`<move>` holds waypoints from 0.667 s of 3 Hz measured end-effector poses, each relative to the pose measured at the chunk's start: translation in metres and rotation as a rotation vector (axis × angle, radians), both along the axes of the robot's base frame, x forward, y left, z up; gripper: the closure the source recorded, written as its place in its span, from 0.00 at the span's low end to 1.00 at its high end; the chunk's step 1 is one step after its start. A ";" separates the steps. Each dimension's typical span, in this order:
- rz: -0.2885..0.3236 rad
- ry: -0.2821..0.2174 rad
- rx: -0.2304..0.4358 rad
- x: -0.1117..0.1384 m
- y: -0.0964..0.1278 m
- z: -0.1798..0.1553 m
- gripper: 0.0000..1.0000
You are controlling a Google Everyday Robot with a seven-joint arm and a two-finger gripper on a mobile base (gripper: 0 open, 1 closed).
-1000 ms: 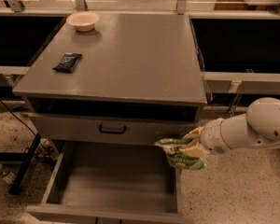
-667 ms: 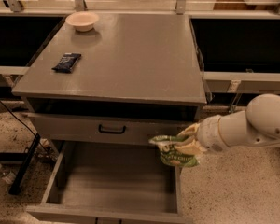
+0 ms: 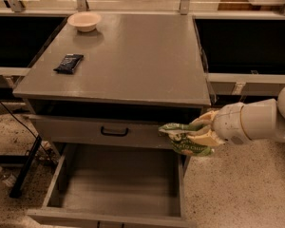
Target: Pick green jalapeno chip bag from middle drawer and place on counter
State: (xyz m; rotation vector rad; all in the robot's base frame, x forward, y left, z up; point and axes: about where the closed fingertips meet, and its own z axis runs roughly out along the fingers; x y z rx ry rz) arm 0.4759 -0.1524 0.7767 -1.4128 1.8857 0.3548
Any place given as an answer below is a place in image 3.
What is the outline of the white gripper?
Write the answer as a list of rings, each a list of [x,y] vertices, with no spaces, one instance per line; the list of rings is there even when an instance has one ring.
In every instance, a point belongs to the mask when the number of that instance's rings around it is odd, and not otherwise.
[[[241,122],[243,107],[243,103],[228,104],[219,111],[211,110],[200,115],[190,124],[206,126],[188,132],[187,138],[193,143],[210,147],[225,143],[234,145],[249,143],[251,140],[247,137]]]

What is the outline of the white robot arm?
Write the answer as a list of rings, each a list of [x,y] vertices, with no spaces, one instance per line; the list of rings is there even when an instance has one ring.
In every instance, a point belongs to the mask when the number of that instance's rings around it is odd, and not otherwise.
[[[195,123],[201,121],[206,126],[196,135],[188,135],[190,141],[200,145],[240,145],[265,139],[285,143],[285,87],[277,100],[228,104],[201,115]]]

